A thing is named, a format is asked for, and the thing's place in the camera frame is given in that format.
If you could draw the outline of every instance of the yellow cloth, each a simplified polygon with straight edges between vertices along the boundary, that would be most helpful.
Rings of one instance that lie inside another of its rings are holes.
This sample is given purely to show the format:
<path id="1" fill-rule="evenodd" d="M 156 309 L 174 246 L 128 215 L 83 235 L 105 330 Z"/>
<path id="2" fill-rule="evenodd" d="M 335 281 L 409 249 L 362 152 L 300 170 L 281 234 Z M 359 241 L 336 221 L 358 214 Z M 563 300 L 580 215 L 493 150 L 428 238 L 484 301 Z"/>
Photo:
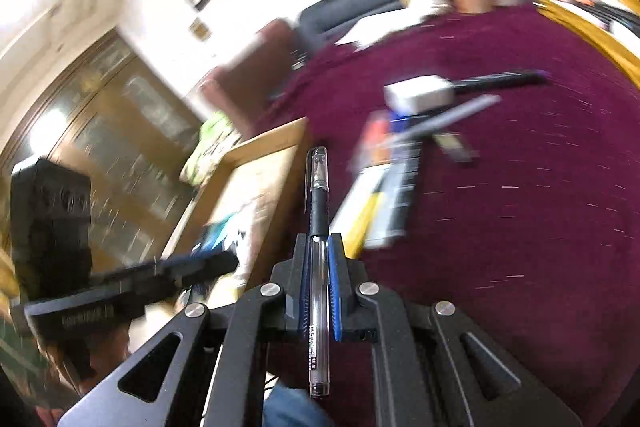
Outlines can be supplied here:
<path id="1" fill-rule="evenodd" d="M 590 42 L 602 54 L 611 60 L 631 81 L 640 89 L 640 60 L 618 42 L 612 35 L 603 29 L 594 26 L 590 22 L 576 15 L 569 10 L 565 10 L 557 4 L 549 3 L 548 0 L 539 0 L 544 7 L 539 7 L 538 11 L 545 17 L 569 28 L 580 35 L 584 40 Z M 619 0 L 622 4 L 640 14 L 639 0 Z"/>

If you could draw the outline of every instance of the pen cap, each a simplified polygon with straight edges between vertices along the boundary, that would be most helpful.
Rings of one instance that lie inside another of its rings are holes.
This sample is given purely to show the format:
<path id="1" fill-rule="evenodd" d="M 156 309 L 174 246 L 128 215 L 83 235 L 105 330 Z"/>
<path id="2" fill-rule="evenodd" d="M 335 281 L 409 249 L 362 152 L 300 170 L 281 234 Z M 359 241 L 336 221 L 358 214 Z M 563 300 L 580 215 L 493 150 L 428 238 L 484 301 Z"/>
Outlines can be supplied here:
<path id="1" fill-rule="evenodd" d="M 311 190 L 314 188 L 329 190 L 327 174 L 326 149 L 324 147 L 316 147 L 311 156 Z"/>

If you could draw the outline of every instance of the white box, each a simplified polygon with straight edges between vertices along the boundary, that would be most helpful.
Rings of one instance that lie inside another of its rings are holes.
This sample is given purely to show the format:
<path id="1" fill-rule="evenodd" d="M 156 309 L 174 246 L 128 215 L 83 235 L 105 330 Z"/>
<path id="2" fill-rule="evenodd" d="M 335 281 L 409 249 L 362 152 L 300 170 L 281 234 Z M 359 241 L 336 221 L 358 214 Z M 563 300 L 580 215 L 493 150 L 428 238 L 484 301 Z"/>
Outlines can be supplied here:
<path id="1" fill-rule="evenodd" d="M 437 74 L 416 76 L 385 86 L 386 105 L 399 116 L 410 116 L 453 103 L 453 84 Z"/>

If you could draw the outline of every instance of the door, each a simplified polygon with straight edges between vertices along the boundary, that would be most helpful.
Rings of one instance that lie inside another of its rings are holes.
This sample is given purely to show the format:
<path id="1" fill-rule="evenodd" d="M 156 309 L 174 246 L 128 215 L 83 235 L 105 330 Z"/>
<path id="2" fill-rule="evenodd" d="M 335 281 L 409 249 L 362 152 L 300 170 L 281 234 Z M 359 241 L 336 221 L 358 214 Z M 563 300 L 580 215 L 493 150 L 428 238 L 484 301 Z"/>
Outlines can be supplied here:
<path id="1" fill-rule="evenodd" d="M 162 253 L 193 197 L 178 176 L 200 124 L 134 58 L 69 126 L 50 158 L 92 179 L 94 272 Z"/>

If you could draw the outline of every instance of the gray pen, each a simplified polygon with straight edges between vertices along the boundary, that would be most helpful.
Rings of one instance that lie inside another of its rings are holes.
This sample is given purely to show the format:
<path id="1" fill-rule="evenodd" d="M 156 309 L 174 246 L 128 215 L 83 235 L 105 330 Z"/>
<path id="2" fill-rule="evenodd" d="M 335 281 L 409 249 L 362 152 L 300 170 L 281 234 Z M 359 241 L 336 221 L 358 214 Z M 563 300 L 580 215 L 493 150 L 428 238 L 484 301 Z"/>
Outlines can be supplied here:
<path id="1" fill-rule="evenodd" d="M 309 216 L 309 394 L 329 394 L 329 183 L 326 149 L 311 155 Z"/>

